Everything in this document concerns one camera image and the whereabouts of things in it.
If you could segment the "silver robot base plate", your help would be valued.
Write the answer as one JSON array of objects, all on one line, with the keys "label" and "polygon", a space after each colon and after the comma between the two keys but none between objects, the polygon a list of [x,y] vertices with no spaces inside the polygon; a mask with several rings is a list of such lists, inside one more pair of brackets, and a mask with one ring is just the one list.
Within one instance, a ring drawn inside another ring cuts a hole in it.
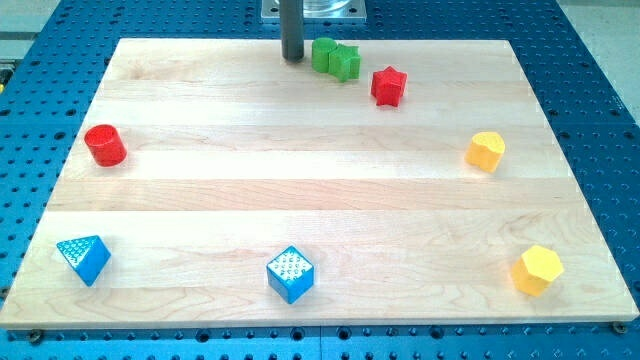
[{"label": "silver robot base plate", "polygon": [[[306,22],[329,20],[364,22],[367,19],[365,0],[303,0]],[[260,0],[260,15],[264,21],[278,22],[280,0]]]}]

